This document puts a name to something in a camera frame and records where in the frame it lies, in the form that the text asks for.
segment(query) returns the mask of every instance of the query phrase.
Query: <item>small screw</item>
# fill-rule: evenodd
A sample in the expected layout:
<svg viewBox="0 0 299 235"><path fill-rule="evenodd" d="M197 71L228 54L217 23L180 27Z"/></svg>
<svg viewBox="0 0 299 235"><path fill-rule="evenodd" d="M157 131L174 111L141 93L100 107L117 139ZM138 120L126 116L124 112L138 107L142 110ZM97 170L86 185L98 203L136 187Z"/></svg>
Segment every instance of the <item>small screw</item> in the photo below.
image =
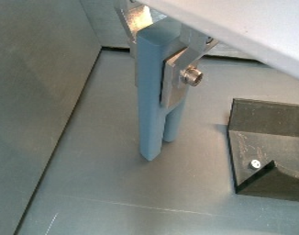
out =
<svg viewBox="0 0 299 235"><path fill-rule="evenodd" d="M182 82L190 86L196 86L200 83L201 78L202 73L196 68L188 67L182 73Z"/></svg>
<svg viewBox="0 0 299 235"><path fill-rule="evenodd" d="M252 160L249 163L249 168L252 170L258 170L261 168L261 163L258 160Z"/></svg>

